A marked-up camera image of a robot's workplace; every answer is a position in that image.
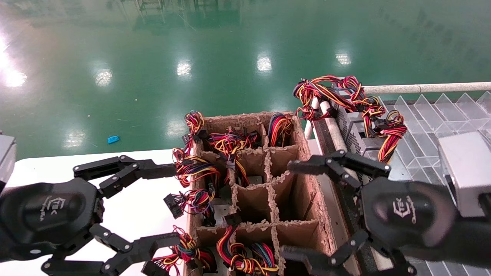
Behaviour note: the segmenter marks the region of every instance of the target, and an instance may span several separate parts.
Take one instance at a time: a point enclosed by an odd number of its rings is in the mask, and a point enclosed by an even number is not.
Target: colorful wire bundle
[[[217,262],[211,251],[206,248],[198,248],[196,241],[182,228],[174,225],[173,232],[179,233],[181,240],[180,244],[171,247],[172,254],[153,258],[152,261],[155,264],[167,272],[169,272],[171,268],[174,268],[176,270],[176,276],[180,276],[179,270],[177,269],[179,259],[188,263],[196,258],[203,265],[203,273],[214,273],[217,271]]]
[[[268,128],[270,146],[285,146],[293,131],[293,120],[282,113],[276,113],[271,117]]]
[[[217,242],[217,252],[229,266],[230,270],[241,271],[246,274],[262,274],[278,272],[278,266],[274,263],[273,252],[266,244],[254,244],[251,247],[253,254],[260,257],[247,258],[246,249],[241,243],[230,243],[230,237],[237,229],[236,226],[228,226],[225,235]]]
[[[321,82],[331,82],[332,87],[326,87]],[[340,96],[339,92],[344,91],[349,95],[349,100]],[[397,146],[399,139],[406,133],[407,127],[404,126],[404,118],[397,112],[391,111],[387,115],[387,126],[382,131],[373,128],[373,122],[380,120],[386,110],[377,97],[366,97],[361,83],[355,76],[347,76],[340,79],[335,76],[322,76],[312,80],[302,80],[294,89],[294,96],[302,102],[302,107],[297,109],[296,114],[302,111],[302,118],[307,120],[319,120],[330,117],[329,113],[324,117],[315,117],[315,110],[310,106],[314,97],[319,100],[330,100],[337,103],[347,110],[347,112],[360,112],[363,118],[366,137],[386,137],[382,148],[379,151],[379,162],[387,163]]]
[[[392,110],[387,114],[387,126],[389,129],[382,129],[378,136],[386,137],[379,151],[379,162],[388,163],[394,154],[397,143],[402,139],[408,128],[404,125],[404,117],[397,110]]]
[[[189,142],[184,147],[184,152],[189,155],[191,153],[192,145],[194,143],[194,137],[198,135],[199,131],[205,126],[205,118],[203,114],[196,110],[191,110],[184,116],[184,120],[189,127],[189,134],[186,134],[189,138]]]
[[[180,148],[172,149],[172,156],[177,170],[176,178],[184,188],[189,187],[191,181],[208,177],[215,186],[215,191],[218,191],[221,178],[218,166],[199,157],[187,155]]]
[[[207,218],[213,217],[214,215],[211,207],[211,202],[215,198],[214,192],[210,193],[206,189],[198,189],[171,195],[183,212],[191,215],[203,214]]]
[[[246,176],[246,170],[238,161],[240,151],[246,148],[251,148],[258,141],[259,135],[254,132],[254,135],[245,133],[234,133],[228,130],[227,134],[211,133],[208,139],[209,144],[219,153],[222,153],[228,162],[235,164],[235,171],[241,180],[243,187],[249,186],[249,180]]]

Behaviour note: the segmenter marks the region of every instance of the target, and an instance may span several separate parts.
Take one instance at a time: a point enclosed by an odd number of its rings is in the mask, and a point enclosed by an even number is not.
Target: white table
[[[109,157],[127,155],[133,159],[152,159],[156,164],[172,162],[172,151],[152,150],[107,154],[31,158],[17,161],[7,187],[23,186],[39,182],[60,183],[73,178],[73,167]],[[91,181],[98,186],[106,178]],[[143,236],[168,233],[173,225],[187,228],[187,216],[175,220],[166,207],[163,198],[169,193],[186,191],[177,179],[140,179],[110,199],[104,200],[104,222],[102,226],[132,242]],[[156,256],[170,253],[169,248],[160,249]],[[107,261],[114,251],[92,240],[67,260]],[[31,261],[0,263],[0,274],[8,276],[46,276],[41,265],[50,257],[43,256]],[[132,265],[122,275],[143,275],[143,263]]]

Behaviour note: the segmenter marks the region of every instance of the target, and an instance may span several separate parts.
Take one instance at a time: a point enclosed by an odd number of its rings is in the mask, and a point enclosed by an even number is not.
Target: robotic hand
[[[373,181],[363,186],[343,167],[366,174]],[[293,173],[327,174],[335,185],[343,185],[344,191],[353,195],[359,213],[360,230],[332,256],[282,246],[280,254],[287,260],[303,262],[311,275],[350,275],[343,264],[365,244],[390,258],[394,265],[374,276],[416,275],[404,256],[491,268],[489,194],[479,197],[488,218],[470,218],[459,213],[446,186],[390,181],[390,166],[343,150],[312,156],[306,162],[291,161],[288,169]]]
[[[103,198],[110,198],[139,178],[156,179],[176,174],[174,164],[113,157],[73,168],[65,183],[36,183],[3,190],[15,162],[15,140],[0,135],[0,262],[53,256],[42,271],[52,276],[118,276],[130,265],[147,262],[159,248],[177,245],[178,233],[143,237],[132,243],[102,227]],[[89,180],[113,175],[100,184]],[[67,261],[95,238],[116,251],[106,262]]]

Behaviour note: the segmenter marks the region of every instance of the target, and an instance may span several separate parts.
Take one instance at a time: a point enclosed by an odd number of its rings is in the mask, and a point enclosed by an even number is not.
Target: cardboard box
[[[243,220],[231,242],[240,242],[246,246],[256,242],[270,245],[280,276],[302,275],[304,270],[298,263],[286,262],[279,256],[281,245],[309,247],[328,255],[336,249],[317,177],[293,175],[286,169],[290,160],[308,160],[311,154],[300,120],[291,112],[284,114],[294,122],[290,145],[285,147],[268,146],[267,129],[273,112],[205,118],[208,133],[225,133],[229,127],[246,127],[248,132],[257,130],[261,134],[262,146],[243,150],[239,162],[248,176],[260,175],[263,183],[244,188],[236,183],[233,177],[235,171],[229,169],[228,172],[232,176],[232,204],[228,213],[239,212]],[[201,143],[194,147],[194,152],[209,162],[224,165],[217,154],[206,151]],[[191,188],[204,188],[204,183],[193,182]],[[225,227],[225,224],[203,227],[201,216],[190,216],[188,232],[196,239],[198,246],[212,249],[224,235]],[[223,260],[216,254],[216,250],[214,253],[218,266],[224,269]],[[219,268],[218,275],[225,274],[234,272],[220,271]]]

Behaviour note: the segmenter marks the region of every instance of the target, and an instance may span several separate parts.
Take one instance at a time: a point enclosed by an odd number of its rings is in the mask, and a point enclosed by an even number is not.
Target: blue object on floor
[[[116,143],[119,141],[119,135],[114,135],[108,138],[108,144]]]

